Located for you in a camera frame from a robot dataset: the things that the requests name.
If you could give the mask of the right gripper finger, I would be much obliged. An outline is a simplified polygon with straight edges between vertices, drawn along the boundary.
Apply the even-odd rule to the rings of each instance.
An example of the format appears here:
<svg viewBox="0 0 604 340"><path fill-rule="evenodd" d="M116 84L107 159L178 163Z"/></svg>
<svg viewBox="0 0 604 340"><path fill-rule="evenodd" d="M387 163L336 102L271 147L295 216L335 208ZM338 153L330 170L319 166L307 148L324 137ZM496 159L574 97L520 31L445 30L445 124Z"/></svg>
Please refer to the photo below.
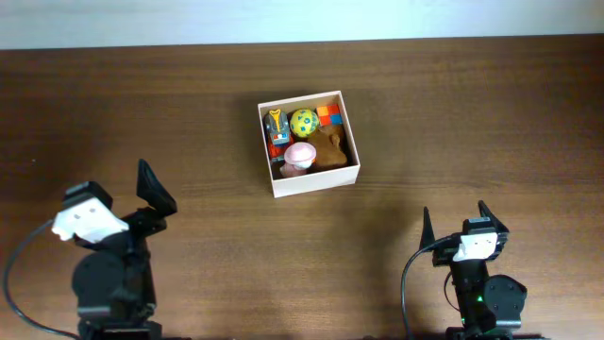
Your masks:
<svg viewBox="0 0 604 340"><path fill-rule="evenodd" d="M491 212L483 200L478 202L478 210L481 217L488 218L488 221L482 223L481 230L488 230L489 232L496 232L498 234L508 234L510 232L509 229Z"/></svg>
<svg viewBox="0 0 604 340"><path fill-rule="evenodd" d="M419 249L430 248L435 243L434 231L430 219L428 207L423 208L423 227L420 238Z"/></svg>

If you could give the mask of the brown plush toy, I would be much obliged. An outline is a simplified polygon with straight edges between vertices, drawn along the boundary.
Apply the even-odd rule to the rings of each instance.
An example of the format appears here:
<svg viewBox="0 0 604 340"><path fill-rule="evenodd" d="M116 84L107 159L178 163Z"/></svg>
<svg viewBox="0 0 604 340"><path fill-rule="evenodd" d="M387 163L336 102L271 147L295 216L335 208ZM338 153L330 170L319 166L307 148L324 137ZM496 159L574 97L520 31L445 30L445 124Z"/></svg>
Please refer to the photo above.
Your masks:
<svg viewBox="0 0 604 340"><path fill-rule="evenodd" d="M344 142L345 133L341 125L317 128L308 138L308 143L316 150L313 170L320 172L346 167L348 159L343 151Z"/></svg>

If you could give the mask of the red grey toy truck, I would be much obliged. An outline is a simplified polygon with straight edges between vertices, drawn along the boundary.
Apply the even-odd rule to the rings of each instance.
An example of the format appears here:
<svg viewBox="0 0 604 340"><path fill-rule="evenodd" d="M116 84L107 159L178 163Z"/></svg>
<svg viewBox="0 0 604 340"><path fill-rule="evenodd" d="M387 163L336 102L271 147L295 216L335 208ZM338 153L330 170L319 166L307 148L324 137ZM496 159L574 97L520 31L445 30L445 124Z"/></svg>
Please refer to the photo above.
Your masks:
<svg viewBox="0 0 604 340"><path fill-rule="evenodd" d="M287 114L281 109L269 110L263 118L269 159L282 162L287 148L294 142Z"/></svg>

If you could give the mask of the pink white duck toy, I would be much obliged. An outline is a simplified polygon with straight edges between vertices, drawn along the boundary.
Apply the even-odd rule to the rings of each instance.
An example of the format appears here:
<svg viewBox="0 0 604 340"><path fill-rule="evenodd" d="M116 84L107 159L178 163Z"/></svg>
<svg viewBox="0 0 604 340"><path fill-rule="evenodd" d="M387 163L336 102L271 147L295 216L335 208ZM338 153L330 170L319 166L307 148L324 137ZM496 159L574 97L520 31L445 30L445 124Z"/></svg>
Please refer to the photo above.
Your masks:
<svg viewBox="0 0 604 340"><path fill-rule="evenodd" d="M312 144L297 142L287 148L284 153L285 163L279 171L284 178L306 175L316 159L316 149Z"/></svg>

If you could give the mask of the colourful puzzle cube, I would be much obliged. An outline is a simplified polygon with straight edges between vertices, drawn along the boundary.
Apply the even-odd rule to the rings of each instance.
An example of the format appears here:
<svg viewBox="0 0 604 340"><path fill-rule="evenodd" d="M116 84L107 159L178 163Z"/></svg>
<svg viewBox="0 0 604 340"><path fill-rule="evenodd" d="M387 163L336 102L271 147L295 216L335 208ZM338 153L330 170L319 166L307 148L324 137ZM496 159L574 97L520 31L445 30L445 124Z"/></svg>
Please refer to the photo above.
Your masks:
<svg viewBox="0 0 604 340"><path fill-rule="evenodd" d="M331 125L341 125L343 123L340 108L337 104L317 107L316 113L319 117L320 125L322 127Z"/></svg>

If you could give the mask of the yellow ball with blue marks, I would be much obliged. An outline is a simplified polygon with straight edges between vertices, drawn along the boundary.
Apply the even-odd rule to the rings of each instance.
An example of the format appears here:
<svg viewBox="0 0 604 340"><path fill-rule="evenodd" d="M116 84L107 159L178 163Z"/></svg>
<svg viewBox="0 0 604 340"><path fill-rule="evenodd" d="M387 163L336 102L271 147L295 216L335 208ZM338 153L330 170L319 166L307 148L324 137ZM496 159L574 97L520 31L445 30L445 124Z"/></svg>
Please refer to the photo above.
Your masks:
<svg viewBox="0 0 604 340"><path fill-rule="evenodd" d="M298 138L308 138L319 125L318 115L310 109L296 110L290 119L290 129Z"/></svg>

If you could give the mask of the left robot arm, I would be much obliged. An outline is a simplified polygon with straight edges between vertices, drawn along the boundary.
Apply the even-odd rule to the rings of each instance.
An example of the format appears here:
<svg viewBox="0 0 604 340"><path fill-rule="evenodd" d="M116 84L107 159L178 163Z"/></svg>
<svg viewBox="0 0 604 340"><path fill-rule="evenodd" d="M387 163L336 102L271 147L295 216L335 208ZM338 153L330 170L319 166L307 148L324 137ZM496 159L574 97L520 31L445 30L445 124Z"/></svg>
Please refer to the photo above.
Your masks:
<svg viewBox="0 0 604 340"><path fill-rule="evenodd" d="M95 181L70 188L52 231L91 253L72 276L78 333L83 339L161 339L151 254L146 239L166 230L177 212L147 161L138 161L136 196L147 202L124 217L111 210L112 196Z"/></svg>

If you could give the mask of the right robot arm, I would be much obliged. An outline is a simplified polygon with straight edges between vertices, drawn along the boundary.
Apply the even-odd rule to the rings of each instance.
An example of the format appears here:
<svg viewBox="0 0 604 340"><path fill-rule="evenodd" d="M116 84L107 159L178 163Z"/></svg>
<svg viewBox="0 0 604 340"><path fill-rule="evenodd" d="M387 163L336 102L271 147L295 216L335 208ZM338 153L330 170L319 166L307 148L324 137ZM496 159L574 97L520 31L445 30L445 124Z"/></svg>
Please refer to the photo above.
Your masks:
<svg viewBox="0 0 604 340"><path fill-rule="evenodd" d="M521 327L528 289L507 275L490 275L509 239L509 229L483 201L479 216L463 221L462 230L437 240L428 210L424 210L420 249L432 254L435 267L447 266L455 288L459 327L445 331L447 339L511 339Z"/></svg>

